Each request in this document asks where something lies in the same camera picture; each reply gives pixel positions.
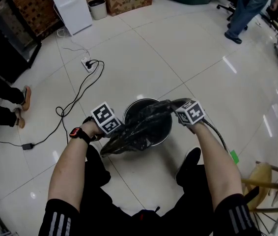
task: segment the watch face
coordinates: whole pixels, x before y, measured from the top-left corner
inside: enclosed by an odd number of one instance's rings
[[[76,137],[78,134],[78,131],[80,130],[80,128],[74,128],[71,133],[70,133],[70,137]]]

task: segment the striped sleeve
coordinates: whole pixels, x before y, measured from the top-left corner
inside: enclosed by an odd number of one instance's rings
[[[72,205],[59,199],[47,202],[39,236],[78,235],[79,212]]]
[[[234,194],[225,198],[214,212],[214,236],[259,236],[244,196]]]

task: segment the garbage bag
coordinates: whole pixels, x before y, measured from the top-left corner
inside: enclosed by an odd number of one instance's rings
[[[143,151],[159,143],[170,133],[171,113],[187,101],[187,98],[164,100],[144,107],[113,132],[110,141],[103,146],[101,156]]]

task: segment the blue pants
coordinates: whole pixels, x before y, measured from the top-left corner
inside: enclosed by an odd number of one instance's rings
[[[232,17],[231,28],[227,31],[230,37],[237,38],[244,27],[266,5],[268,0],[238,0]]]

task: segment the brown shoe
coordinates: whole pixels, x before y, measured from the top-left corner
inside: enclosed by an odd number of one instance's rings
[[[30,107],[30,98],[31,98],[31,89],[28,86],[25,86],[25,101],[21,104],[22,110],[27,111]]]
[[[16,108],[14,113],[17,117],[16,125],[18,125],[20,128],[24,128],[25,124],[26,124],[26,121],[21,116],[21,110],[19,108]]]

